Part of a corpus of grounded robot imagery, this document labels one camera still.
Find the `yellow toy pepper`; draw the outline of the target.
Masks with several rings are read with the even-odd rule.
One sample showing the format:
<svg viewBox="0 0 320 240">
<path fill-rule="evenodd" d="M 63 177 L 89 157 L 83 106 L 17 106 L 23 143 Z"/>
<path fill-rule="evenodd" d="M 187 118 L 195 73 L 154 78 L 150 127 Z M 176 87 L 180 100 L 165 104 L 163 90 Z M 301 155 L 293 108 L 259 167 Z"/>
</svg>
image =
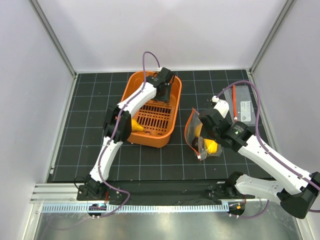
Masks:
<svg viewBox="0 0 320 240">
<path fill-rule="evenodd" d="M 198 138 L 200 136 L 201 130 L 202 130 L 202 126 L 203 126 L 202 124 L 199 124 L 194 128 L 194 136 L 196 138 Z"/>
</svg>

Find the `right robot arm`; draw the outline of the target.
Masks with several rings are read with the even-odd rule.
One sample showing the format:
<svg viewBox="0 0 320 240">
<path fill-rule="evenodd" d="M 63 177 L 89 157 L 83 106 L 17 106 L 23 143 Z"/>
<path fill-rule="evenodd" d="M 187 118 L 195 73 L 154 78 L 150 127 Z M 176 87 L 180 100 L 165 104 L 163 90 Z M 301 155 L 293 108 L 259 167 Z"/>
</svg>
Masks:
<svg viewBox="0 0 320 240">
<path fill-rule="evenodd" d="M 252 127 L 237 121 L 229 124 L 213 107 L 200 113 L 201 135 L 250 159 L 274 179 L 263 180 L 235 171 L 223 184 L 230 198 L 261 197 L 279 204 L 288 214 L 304 219 L 320 193 L 320 173 L 310 173 L 271 149 Z"/>
</svg>

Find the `orange plastic basket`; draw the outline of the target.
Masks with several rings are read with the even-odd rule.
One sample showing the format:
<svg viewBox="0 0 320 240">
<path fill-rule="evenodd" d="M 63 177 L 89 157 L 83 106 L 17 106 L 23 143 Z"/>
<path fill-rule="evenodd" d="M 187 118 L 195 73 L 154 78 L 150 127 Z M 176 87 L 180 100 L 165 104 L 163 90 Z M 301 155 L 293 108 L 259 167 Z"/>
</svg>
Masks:
<svg viewBox="0 0 320 240">
<path fill-rule="evenodd" d="M 157 72 L 147 71 L 146 75 L 155 75 Z M 144 80 L 144 72 L 135 72 L 128 80 L 122 99 L 120 102 L 129 97 Z M 169 83 L 171 85 L 169 103 L 153 101 L 152 99 L 145 103 L 132 117 L 144 127 L 144 132 L 131 132 L 128 142 L 140 144 L 149 147 L 162 148 L 170 140 L 174 131 L 178 115 L 179 102 L 182 92 L 182 82 L 174 74 L 174 79 Z"/>
</svg>

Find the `orange toy fruit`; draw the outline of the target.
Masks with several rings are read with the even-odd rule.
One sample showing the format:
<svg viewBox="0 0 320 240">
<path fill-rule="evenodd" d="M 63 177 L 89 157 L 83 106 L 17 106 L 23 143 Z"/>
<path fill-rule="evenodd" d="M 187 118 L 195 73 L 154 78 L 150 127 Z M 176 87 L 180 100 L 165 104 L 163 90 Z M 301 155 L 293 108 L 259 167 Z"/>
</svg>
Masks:
<svg viewBox="0 0 320 240">
<path fill-rule="evenodd" d="M 204 146 L 205 146 L 205 151 L 208 153 L 208 154 L 215 154 L 218 150 L 218 144 L 214 141 L 214 140 L 211 140 L 211 139 L 204 139 Z"/>
</svg>

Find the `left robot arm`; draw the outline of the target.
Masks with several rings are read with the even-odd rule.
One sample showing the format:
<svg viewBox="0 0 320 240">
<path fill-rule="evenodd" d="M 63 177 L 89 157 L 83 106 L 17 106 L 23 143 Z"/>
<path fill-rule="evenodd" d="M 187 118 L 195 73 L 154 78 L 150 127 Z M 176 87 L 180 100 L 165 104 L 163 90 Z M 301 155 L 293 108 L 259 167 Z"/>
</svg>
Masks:
<svg viewBox="0 0 320 240">
<path fill-rule="evenodd" d="M 109 106 L 103 125 L 103 143 L 93 169 L 79 186 L 78 197 L 101 200 L 110 188 L 107 183 L 110 168 L 121 145 L 132 133 L 132 117 L 149 100 L 161 95 L 174 79 L 173 72 L 163 67 L 155 75 L 143 73 L 141 85 L 129 97 Z"/>
</svg>

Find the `clear zip bag orange zipper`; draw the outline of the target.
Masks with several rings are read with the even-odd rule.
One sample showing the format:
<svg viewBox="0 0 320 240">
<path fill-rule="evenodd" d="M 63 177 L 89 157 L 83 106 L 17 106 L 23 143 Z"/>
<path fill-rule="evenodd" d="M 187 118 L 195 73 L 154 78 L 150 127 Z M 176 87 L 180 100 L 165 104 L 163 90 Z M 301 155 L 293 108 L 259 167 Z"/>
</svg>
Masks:
<svg viewBox="0 0 320 240">
<path fill-rule="evenodd" d="M 218 149 L 215 154 L 209 154 L 205 150 L 204 138 L 201 136 L 198 137 L 198 148 L 194 148 L 192 146 L 193 140 L 197 138 L 194 134 L 195 127 L 198 125 L 202 125 L 201 121 L 199 120 L 199 115 L 200 113 L 195 108 L 192 108 L 190 116 L 188 117 L 188 120 L 184 127 L 184 139 L 187 145 L 193 150 L 195 156 L 199 161 L 203 161 L 207 157 L 220 157 L 223 152 L 221 145 L 218 144 Z"/>
</svg>

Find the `yellow toy squash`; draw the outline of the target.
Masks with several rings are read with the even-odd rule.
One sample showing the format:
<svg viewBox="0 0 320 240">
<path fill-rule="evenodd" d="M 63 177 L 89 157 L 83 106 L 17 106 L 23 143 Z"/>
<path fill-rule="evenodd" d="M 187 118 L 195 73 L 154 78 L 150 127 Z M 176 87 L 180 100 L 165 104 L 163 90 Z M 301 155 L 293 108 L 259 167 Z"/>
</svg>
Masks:
<svg viewBox="0 0 320 240">
<path fill-rule="evenodd" d="M 137 120 L 131 119 L 131 131 L 132 132 L 144 132 L 145 129 L 142 125 L 140 125 Z"/>
</svg>

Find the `dark toy mangosteen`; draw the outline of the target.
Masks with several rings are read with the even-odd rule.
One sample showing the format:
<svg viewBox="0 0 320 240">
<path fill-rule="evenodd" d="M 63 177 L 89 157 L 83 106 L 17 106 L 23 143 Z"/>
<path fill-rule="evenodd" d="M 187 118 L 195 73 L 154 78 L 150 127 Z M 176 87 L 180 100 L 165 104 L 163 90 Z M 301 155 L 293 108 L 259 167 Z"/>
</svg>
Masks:
<svg viewBox="0 0 320 240">
<path fill-rule="evenodd" d="M 198 138 L 195 138 L 195 139 L 192 141 L 192 147 L 193 147 L 193 148 L 198 148 L 198 146 L 199 146 Z"/>
</svg>

